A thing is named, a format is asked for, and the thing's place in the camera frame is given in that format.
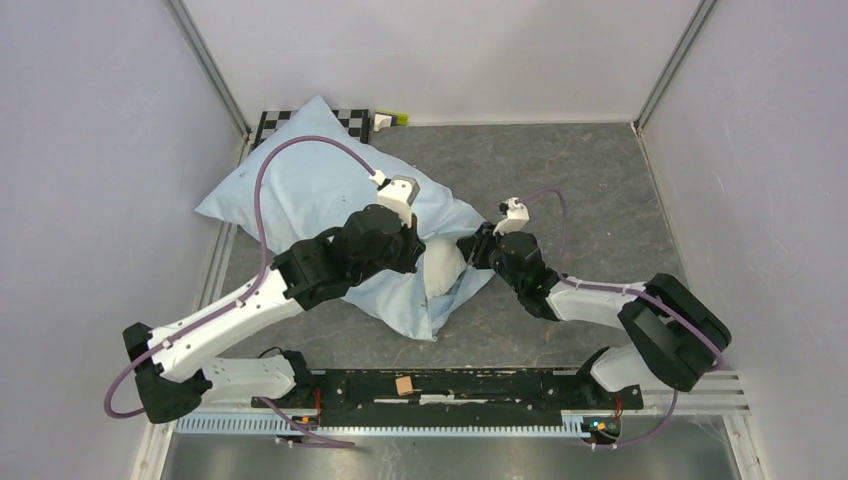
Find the white pillow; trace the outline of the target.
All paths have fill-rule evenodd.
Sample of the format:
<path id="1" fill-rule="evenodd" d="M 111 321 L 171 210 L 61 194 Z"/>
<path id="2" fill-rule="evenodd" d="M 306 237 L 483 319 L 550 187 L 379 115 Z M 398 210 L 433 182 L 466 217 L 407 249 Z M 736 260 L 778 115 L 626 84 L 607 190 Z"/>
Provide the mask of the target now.
<path id="1" fill-rule="evenodd" d="M 445 295 L 466 269 L 466 261 L 456 240 L 437 236 L 426 242 L 422 256 L 422 275 L 428 300 Z"/>

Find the light blue pillowcase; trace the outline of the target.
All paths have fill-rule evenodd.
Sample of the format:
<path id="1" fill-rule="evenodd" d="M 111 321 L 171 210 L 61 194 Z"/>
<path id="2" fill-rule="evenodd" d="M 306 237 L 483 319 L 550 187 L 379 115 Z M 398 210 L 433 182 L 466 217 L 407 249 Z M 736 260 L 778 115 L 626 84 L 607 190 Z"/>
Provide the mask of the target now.
<path id="1" fill-rule="evenodd" d="M 349 136 L 321 96 L 313 97 L 249 154 L 200 202 L 196 212 L 236 224 L 257 238 L 254 192 L 259 169 L 275 147 L 300 136 L 305 142 L 274 157 L 260 189 L 267 246 L 275 254 L 297 240 L 342 226 L 352 213 L 374 203 L 377 187 L 368 178 L 367 166 L 389 177 L 402 175 L 418 182 L 420 192 L 412 210 L 425 244 L 437 236 L 458 240 L 473 234 L 483 222 L 482 216 L 448 187 Z M 494 273 L 466 264 L 445 295 L 428 300 L 421 264 L 422 258 L 415 274 L 383 271 L 349 290 L 343 299 L 405 337 L 433 340 L 450 314 L 486 286 Z"/>

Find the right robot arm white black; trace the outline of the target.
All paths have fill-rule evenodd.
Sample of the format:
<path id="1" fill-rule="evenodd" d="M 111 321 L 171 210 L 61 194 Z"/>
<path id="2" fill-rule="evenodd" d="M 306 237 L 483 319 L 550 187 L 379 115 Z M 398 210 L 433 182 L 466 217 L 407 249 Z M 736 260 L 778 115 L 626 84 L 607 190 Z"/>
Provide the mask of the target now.
<path id="1" fill-rule="evenodd" d="M 720 368 L 732 335 L 675 276 L 658 273 L 645 283 L 580 280 L 548 266 L 534 235 L 498 233 L 491 223 L 457 242 L 474 268 L 494 271 L 533 317 L 583 321 L 623 330 L 630 342 L 588 360 L 577 382 L 580 400 L 602 408 L 618 391 L 657 380 L 691 391 L 704 374 Z"/>

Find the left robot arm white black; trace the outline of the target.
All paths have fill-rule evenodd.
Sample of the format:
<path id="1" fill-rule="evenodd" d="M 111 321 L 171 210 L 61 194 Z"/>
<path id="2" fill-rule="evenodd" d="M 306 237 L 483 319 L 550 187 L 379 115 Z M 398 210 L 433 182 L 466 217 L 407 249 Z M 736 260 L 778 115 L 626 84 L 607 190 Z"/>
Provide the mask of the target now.
<path id="1" fill-rule="evenodd" d="M 414 213 L 370 204 L 341 227 L 295 242 L 245 286 L 170 325 L 136 323 L 123 338 L 142 413 L 153 424 L 202 404 L 267 398 L 302 407 L 316 380 L 303 355 L 224 359 L 241 340 L 283 319 L 339 299 L 380 272 L 416 272 L 425 246 Z"/>

